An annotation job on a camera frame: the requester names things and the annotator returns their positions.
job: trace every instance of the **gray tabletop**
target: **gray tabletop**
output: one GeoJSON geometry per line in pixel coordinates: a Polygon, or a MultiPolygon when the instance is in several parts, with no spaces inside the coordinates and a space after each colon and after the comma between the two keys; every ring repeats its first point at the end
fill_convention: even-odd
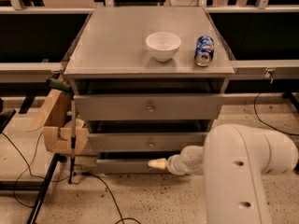
{"type": "Polygon", "coordinates": [[[65,70],[67,77],[106,75],[219,75],[234,72],[223,44],[200,7],[106,7],[92,14],[65,70]],[[155,32],[178,35],[181,46],[168,62],[156,61],[146,38],[155,32]],[[214,59],[208,67],[194,62],[198,37],[210,35],[214,59]]]}

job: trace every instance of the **cardboard box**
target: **cardboard box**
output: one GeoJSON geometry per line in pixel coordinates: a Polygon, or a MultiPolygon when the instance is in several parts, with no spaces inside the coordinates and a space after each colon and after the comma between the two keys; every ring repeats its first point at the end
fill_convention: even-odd
{"type": "MultiPolygon", "coordinates": [[[[71,125],[70,111],[71,99],[62,91],[51,90],[43,105],[39,108],[27,132],[44,127],[44,143],[46,150],[51,153],[64,155],[71,154],[71,125]]],[[[82,121],[77,120],[76,127],[76,155],[96,155],[88,143],[87,128],[82,128],[82,121]]]]}

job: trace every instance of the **can lid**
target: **can lid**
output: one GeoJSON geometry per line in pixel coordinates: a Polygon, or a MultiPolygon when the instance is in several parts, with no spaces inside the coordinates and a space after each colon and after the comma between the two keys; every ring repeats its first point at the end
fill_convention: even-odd
{"type": "Polygon", "coordinates": [[[207,52],[202,52],[196,56],[195,62],[200,66],[207,66],[211,62],[211,57],[207,52]]]}

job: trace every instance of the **black pole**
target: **black pole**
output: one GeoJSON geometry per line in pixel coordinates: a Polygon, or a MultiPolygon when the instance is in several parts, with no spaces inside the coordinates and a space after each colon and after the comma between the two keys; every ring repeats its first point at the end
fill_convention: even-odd
{"type": "Polygon", "coordinates": [[[60,159],[60,154],[55,153],[53,158],[52,158],[52,161],[50,163],[50,167],[47,171],[47,175],[45,177],[45,180],[44,180],[44,182],[41,186],[40,191],[38,192],[38,196],[36,198],[36,203],[35,203],[34,208],[33,208],[32,212],[29,216],[27,224],[35,224],[36,223],[36,219],[37,219],[39,210],[40,210],[41,205],[43,204],[43,201],[44,201],[45,196],[47,194],[47,190],[48,190],[50,181],[53,177],[53,174],[54,174],[54,171],[55,171],[55,168],[56,168],[56,165],[57,165],[57,162],[58,162],[59,159],[60,159]]]}

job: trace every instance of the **blue soda can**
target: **blue soda can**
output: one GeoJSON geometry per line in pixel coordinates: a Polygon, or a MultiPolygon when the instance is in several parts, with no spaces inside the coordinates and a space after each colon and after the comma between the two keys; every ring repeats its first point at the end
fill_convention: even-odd
{"type": "Polygon", "coordinates": [[[213,38],[204,35],[197,39],[195,49],[195,62],[200,66],[207,66],[214,56],[214,41],[213,38]]]}

